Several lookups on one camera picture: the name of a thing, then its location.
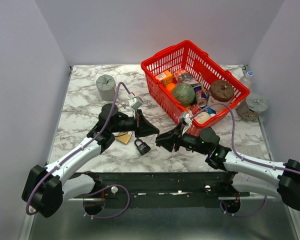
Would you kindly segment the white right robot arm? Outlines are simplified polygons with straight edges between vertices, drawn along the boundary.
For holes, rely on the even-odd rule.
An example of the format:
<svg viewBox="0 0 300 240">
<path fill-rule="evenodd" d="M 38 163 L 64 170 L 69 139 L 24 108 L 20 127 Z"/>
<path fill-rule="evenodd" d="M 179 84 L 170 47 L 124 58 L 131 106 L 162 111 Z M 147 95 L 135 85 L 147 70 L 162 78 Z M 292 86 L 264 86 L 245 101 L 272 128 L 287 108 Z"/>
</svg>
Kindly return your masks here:
<svg viewBox="0 0 300 240">
<path fill-rule="evenodd" d="M 220 145 L 220 137 L 208 127 L 198 136 L 183 133 L 181 127 L 156 137 L 155 143 L 169 152 L 180 147 L 206 155 L 206 163 L 216 170 L 234 173 L 234 177 L 220 183 L 220 191 L 231 196 L 235 192 L 258 193 L 282 200 L 290 208 L 300 211 L 300 163 L 271 162 Z"/>
</svg>

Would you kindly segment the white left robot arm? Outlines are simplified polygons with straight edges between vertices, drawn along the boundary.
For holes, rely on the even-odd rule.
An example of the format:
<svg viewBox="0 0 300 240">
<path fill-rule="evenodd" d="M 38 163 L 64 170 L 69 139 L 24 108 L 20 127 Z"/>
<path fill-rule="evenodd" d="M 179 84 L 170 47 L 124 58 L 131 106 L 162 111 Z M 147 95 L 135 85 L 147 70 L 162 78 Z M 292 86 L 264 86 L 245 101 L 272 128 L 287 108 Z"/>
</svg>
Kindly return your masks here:
<svg viewBox="0 0 300 240">
<path fill-rule="evenodd" d="M 40 213 L 51 217 L 63 201 L 87 194 L 94 198 L 100 194 L 101 185 L 91 174 L 73 178 L 83 165 L 106 151 L 115 141 L 115 134 L 134 132 L 143 138 L 159 134 L 159 129 L 144 117 L 142 110 L 134 116 L 119 112 L 115 104 L 105 104 L 98 115 L 98 122 L 82 142 L 59 160 L 46 166 L 34 166 L 27 177 L 21 198 L 26 202 L 26 213 Z"/>
</svg>

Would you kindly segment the black padlock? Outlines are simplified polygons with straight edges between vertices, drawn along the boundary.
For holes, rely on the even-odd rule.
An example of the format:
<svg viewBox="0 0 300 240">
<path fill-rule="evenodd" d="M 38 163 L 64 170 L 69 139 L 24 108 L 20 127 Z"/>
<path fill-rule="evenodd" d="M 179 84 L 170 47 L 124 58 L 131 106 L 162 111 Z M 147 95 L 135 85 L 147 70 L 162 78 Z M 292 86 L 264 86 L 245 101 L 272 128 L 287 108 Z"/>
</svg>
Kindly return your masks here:
<svg viewBox="0 0 300 240">
<path fill-rule="evenodd" d="M 134 141 L 134 145 L 136 146 L 136 149 L 139 151 L 141 156 L 144 156 L 151 150 L 150 146 L 139 138 Z"/>
</svg>

